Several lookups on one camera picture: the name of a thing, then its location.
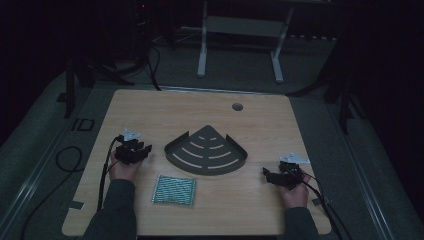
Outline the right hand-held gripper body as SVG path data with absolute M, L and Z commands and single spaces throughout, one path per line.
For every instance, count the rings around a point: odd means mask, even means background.
M 303 180 L 303 171 L 301 170 L 300 165 L 309 164 L 310 160 L 297 154 L 290 153 L 287 156 L 280 156 L 279 161 L 280 172 L 276 175 L 275 184 L 287 187 L 291 190 Z

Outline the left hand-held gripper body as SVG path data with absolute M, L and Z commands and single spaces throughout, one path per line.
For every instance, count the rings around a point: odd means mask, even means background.
M 122 135 L 118 136 L 121 143 L 115 150 L 115 157 L 123 164 L 129 165 L 143 161 L 145 158 L 138 157 L 138 151 L 144 148 L 144 143 L 139 141 L 140 133 L 135 133 L 125 129 Z

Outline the green striped cloth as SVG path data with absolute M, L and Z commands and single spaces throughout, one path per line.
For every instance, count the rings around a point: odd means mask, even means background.
M 154 187 L 152 202 L 192 206 L 196 180 L 159 175 Z

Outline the black corner shelf tray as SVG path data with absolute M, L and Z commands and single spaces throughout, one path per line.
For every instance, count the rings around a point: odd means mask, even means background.
M 248 153 L 229 135 L 221 136 L 206 125 L 193 134 L 186 132 L 168 143 L 166 159 L 177 168 L 196 175 L 218 176 L 240 169 Z

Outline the person's left hand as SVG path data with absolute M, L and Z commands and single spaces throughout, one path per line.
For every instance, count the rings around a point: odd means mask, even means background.
M 133 182 L 139 172 L 141 162 L 131 163 L 129 165 L 123 164 L 115 157 L 115 151 L 111 153 L 111 164 L 108 167 L 111 180 L 123 179 Z

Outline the person's right hand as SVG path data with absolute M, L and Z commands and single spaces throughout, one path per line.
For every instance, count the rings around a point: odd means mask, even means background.
M 277 186 L 277 191 L 286 209 L 307 207 L 309 191 L 306 184 L 309 180 L 310 177 L 308 175 L 303 175 L 303 182 L 291 190 L 283 186 Z

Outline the black tripod stand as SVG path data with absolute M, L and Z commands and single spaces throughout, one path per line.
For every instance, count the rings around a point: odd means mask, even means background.
M 304 96 L 327 85 L 323 100 L 330 104 L 340 101 L 338 124 L 342 132 L 348 134 L 347 120 L 352 116 L 349 104 L 352 102 L 353 82 L 360 68 L 360 50 L 360 47 L 350 41 L 338 39 L 316 81 L 304 88 L 287 93 L 287 96 Z
M 66 103 L 76 105 L 75 84 L 91 88 L 93 74 L 129 86 L 124 75 L 143 68 L 151 47 L 153 0 L 60 0 L 60 40 L 65 50 Z

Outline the white metal stand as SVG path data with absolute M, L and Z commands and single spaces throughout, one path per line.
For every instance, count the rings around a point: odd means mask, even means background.
M 256 20 L 248 18 L 234 18 L 215 16 L 208 13 L 208 0 L 203 0 L 201 48 L 198 60 L 197 75 L 206 75 L 207 64 L 207 34 L 224 33 L 243 36 L 273 37 L 278 40 L 277 46 L 270 52 L 275 81 L 284 81 L 283 70 L 280 64 L 280 54 L 284 41 L 287 37 L 289 25 L 294 14 L 294 8 L 290 7 L 283 21 Z

